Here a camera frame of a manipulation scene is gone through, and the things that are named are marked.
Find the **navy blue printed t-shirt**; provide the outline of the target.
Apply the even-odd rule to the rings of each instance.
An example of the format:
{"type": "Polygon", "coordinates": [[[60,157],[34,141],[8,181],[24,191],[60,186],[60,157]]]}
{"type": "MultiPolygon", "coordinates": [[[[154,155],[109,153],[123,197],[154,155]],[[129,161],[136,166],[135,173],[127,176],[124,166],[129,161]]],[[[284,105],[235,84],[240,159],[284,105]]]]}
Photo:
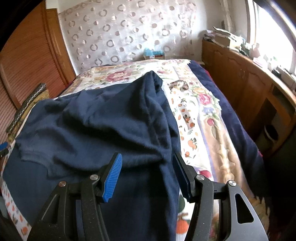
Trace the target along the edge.
{"type": "Polygon", "coordinates": [[[109,238],[175,239],[179,186],[171,159],[180,151],[180,138],[162,84],[150,71],[131,83],[33,107],[3,172],[31,226],[58,182],[87,179],[117,152],[122,170],[102,206],[109,238]]]}

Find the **orange print white sheet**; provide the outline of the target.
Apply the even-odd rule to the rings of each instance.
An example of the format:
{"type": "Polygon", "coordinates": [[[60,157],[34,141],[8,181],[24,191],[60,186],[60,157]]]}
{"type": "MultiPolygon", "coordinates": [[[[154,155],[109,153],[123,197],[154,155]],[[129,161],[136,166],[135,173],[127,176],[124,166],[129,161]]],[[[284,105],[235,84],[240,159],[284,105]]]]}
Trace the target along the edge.
{"type": "Polygon", "coordinates": [[[4,199],[4,209],[8,213],[8,218],[13,222],[13,227],[18,233],[17,237],[20,237],[21,240],[27,240],[32,227],[24,218],[21,211],[18,209],[8,189],[8,186],[2,177],[1,195],[4,199]]]}

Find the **navy blue blanket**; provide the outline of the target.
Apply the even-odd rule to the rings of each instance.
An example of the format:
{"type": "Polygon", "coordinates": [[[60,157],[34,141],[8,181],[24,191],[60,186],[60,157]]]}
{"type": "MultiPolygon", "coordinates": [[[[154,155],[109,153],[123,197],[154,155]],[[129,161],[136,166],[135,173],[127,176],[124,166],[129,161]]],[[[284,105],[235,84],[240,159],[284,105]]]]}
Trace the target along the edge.
{"type": "Polygon", "coordinates": [[[248,186],[255,196],[262,199],[264,196],[264,186],[261,180],[263,158],[257,145],[244,129],[234,109],[209,73],[197,61],[191,60],[188,66],[201,84],[211,91],[214,97],[219,99],[222,119],[240,159],[248,186]]]}

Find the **floral quilt bedspread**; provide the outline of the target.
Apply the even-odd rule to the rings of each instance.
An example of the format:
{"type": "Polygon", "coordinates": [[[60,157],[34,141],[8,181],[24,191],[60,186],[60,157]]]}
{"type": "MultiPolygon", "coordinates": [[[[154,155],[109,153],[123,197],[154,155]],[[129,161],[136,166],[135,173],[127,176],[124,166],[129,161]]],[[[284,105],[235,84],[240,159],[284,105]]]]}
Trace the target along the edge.
{"type": "Polygon", "coordinates": [[[185,163],[212,181],[234,180],[250,201],[255,199],[222,119],[219,99],[189,68],[190,60],[144,60],[93,67],[79,74],[64,95],[131,83],[149,71],[163,80],[163,90],[178,124],[185,163]]]}

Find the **brown louvered wooden wardrobe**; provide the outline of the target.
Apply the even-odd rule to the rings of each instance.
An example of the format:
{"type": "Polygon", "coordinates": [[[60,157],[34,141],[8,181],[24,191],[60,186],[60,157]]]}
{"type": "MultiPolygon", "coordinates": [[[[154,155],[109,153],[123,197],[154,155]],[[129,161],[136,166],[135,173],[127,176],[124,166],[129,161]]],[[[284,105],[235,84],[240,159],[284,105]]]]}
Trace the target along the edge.
{"type": "Polygon", "coordinates": [[[75,79],[57,10],[41,1],[20,22],[1,50],[1,142],[29,94],[45,83],[57,97],[75,79]]]}

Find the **wooden window side cabinet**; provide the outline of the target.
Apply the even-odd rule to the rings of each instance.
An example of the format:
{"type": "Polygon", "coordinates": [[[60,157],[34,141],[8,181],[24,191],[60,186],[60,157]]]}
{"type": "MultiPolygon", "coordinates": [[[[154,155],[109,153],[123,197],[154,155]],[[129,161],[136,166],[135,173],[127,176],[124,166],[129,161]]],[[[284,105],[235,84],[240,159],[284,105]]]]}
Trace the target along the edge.
{"type": "Polygon", "coordinates": [[[207,40],[202,41],[202,61],[252,138],[279,117],[278,140],[272,145],[278,149],[295,126],[292,91],[247,57],[207,40]]]}

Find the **circle patterned sheer curtain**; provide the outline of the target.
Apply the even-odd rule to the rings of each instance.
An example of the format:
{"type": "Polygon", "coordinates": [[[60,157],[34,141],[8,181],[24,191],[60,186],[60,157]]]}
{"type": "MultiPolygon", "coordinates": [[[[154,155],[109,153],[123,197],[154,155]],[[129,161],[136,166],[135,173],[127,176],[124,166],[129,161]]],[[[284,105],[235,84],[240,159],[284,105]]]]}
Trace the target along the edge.
{"type": "Polygon", "coordinates": [[[138,61],[158,51],[193,59],[199,35],[197,1],[69,1],[59,22],[77,74],[138,61]]]}

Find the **pink bottle on sill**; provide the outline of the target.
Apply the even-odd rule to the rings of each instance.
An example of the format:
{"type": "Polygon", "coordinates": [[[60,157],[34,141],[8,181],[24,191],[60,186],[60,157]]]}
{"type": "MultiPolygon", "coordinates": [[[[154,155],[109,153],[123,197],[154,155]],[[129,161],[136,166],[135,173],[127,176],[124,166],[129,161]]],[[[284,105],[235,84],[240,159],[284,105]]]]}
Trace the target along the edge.
{"type": "Polygon", "coordinates": [[[259,46],[260,46],[259,43],[254,43],[251,46],[250,51],[249,51],[249,56],[251,59],[258,58],[260,56],[259,46]]]}

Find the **blue tissue box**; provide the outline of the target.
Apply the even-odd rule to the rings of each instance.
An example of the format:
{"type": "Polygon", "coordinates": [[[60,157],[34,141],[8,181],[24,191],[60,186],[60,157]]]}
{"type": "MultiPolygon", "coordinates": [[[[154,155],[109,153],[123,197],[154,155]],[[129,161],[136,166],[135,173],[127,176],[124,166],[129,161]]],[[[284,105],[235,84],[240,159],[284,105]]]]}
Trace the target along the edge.
{"type": "Polygon", "coordinates": [[[145,48],[144,53],[143,53],[143,57],[144,57],[145,60],[147,60],[147,59],[161,59],[161,60],[164,60],[165,59],[165,53],[162,50],[152,50],[152,49],[145,48]]]}

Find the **stack of papers and boxes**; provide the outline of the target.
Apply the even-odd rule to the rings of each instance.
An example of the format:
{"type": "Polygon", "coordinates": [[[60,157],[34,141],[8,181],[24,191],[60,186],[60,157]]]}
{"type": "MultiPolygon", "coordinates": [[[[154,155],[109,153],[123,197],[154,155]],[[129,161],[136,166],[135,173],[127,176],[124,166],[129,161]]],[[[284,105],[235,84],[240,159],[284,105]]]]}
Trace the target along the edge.
{"type": "Polygon", "coordinates": [[[229,49],[239,49],[244,41],[242,37],[217,27],[213,27],[213,30],[206,30],[204,40],[212,41],[221,47],[229,49]]]}

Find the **bright window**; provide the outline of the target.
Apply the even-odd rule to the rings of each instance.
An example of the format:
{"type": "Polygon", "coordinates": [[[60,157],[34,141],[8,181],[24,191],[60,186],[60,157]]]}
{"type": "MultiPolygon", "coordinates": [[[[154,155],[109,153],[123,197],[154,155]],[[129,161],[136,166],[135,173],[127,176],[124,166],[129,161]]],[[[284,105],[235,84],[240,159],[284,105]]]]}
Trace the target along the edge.
{"type": "Polygon", "coordinates": [[[264,58],[271,69],[277,66],[295,75],[295,49],[284,31],[267,10],[255,1],[246,1],[248,42],[259,43],[260,58],[264,58]]]}

